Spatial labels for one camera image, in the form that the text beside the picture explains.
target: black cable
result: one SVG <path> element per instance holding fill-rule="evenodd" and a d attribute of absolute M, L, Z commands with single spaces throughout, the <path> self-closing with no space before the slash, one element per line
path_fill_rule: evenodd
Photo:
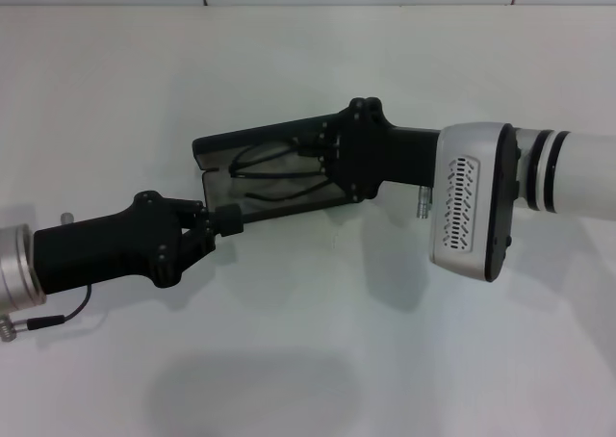
<path fill-rule="evenodd" d="M 246 167 L 254 167 L 262 163 L 265 163 L 267 161 L 276 160 L 278 158 L 282 158 L 283 156 L 289 155 L 291 153 L 295 153 L 299 149 L 299 146 L 297 145 L 297 142 L 295 140 L 293 139 L 283 140 L 283 141 L 279 141 L 279 143 L 286 144 L 288 148 L 282 151 L 279 151 L 277 153 L 273 153 L 271 155 L 257 158 L 255 160 L 244 161 L 244 162 L 241 161 L 242 157 L 245 156 L 246 153 L 248 153 L 249 151 L 255 148 L 258 148 L 264 145 L 265 143 L 268 143 L 268 142 L 257 143 L 257 144 L 251 145 L 245 148 L 244 150 L 240 151 L 240 153 L 238 153 L 233 158 L 233 160 L 231 161 L 231 164 L 229 165 L 229 175 L 232 178 L 241 178 L 241 179 L 246 179 L 246 180 L 249 180 L 249 179 L 270 179 L 270 180 L 272 179 L 273 180 L 303 179 L 303 178 L 316 177 L 319 175 L 323 175 L 323 173 L 320 170 L 306 171 L 306 172 L 243 172 L 243 171 L 239 172 L 238 169 L 242 169 Z M 260 201 L 267 201 L 267 202 L 288 201 L 291 199 L 299 198 L 309 193 L 316 192 L 317 190 L 320 190 L 323 187 L 326 187 L 327 185 L 331 183 L 332 183 L 331 180 L 326 179 L 325 181 L 320 182 L 317 185 L 314 185 L 312 187 L 309 187 L 307 189 L 301 190 L 293 194 L 289 194 L 287 196 L 279 196 L 279 197 L 264 196 L 262 194 L 253 193 L 253 192 L 247 192 L 244 194 L 244 196 L 246 198 L 258 199 Z"/>
<path fill-rule="evenodd" d="M 88 302 L 90 302 L 91 296 L 92 296 L 92 285 L 88 285 L 88 292 L 86 293 L 86 298 L 81 304 L 79 304 L 79 307 L 77 307 L 70 314 L 64 317 L 64 321 L 73 320 L 77 315 L 79 315 L 79 313 L 82 310 L 84 310 L 84 308 L 88 305 Z"/>
<path fill-rule="evenodd" d="M 304 179 L 306 177 L 316 177 L 322 175 L 320 170 L 314 170 L 312 172 L 236 172 L 231 175 L 233 178 L 238 179 Z"/>
<path fill-rule="evenodd" d="M 34 331 L 36 329 L 48 328 L 49 326 L 57 326 L 64 324 L 67 321 L 73 320 L 79 313 L 84 310 L 90 298 L 92 296 L 92 285 L 88 285 L 88 291 L 86 292 L 86 298 L 79 304 L 75 310 L 68 315 L 52 315 L 51 317 L 38 317 L 35 319 L 28 319 L 25 321 L 28 331 Z"/>
<path fill-rule="evenodd" d="M 325 180 L 323 182 L 320 182 L 317 185 L 313 185 L 312 187 L 309 187 L 309 188 L 307 188 L 305 190 L 302 190 L 300 192 L 289 194 L 287 196 L 279 196 L 277 198 L 273 197 L 273 196 L 263 196 L 263 195 L 257 194 L 257 193 L 246 193 L 244 196 L 246 198 L 259 199 L 261 201 L 267 201 L 267 202 L 270 202 L 270 203 L 277 203 L 279 201 L 288 201 L 290 199 L 296 199 L 296 198 L 299 198 L 299 197 L 304 196 L 306 194 L 316 192 L 317 190 L 320 190 L 320 189 L 322 189 L 324 187 L 327 187 L 331 183 L 333 183 L 333 180 L 327 179 L 327 180 Z"/>

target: silver metal ring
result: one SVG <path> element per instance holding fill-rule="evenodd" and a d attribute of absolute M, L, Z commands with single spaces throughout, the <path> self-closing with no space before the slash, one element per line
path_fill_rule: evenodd
<path fill-rule="evenodd" d="M 28 225 L 0 229 L 0 314 L 45 302 L 32 266 L 33 251 Z"/>

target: screw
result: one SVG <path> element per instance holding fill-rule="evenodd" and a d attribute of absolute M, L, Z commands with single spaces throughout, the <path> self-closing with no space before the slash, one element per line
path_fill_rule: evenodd
<path fill-rule="evenodd" d="M 75 217 L 70 213 L 62 213 L 60 216 L 60 223 L 62 225 L 67 225 L 68 223 L 73 223 L 75 221 Z"/>

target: ventilation slots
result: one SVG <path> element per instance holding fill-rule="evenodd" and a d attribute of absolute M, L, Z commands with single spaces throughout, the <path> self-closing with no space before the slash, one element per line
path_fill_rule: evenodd
<path fill-rule="evenodd" d="M 459 157 L 449 163 L 443 244 L 460 252 L 473 246 L 478 174 L 479 162 L 473 158 Z"/>

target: black ring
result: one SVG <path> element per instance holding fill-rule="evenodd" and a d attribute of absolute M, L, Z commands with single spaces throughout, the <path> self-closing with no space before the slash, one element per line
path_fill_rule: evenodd
<path fill-rule="evenodd" d="M 546 182 L 543 186 L 543 197 L 546 202 L 546 210 L 555 213 L 554 210 L 554 177 L 556 176 L 556 163 L 558 162 L 558 154 L 562 143 L 569 135 L 568 131 L 558 133 L 552 144 L 550 156 L 548 157 L 548 165 L 546 166 Z"/>
<path fill-rule="evenodd" d="M 530 209 L 539 211 L 537 206 L 537 168 L 539 167 L 539 160 L 541 159 L 541 152 L 546 144 L 548 136 L 554 131 L 546 129 L 541 131 L 535 139 L 532 148 L 530 149 L 530 160 L 528 161 L 528 171 L 526 173 L 526 202 Z"/>

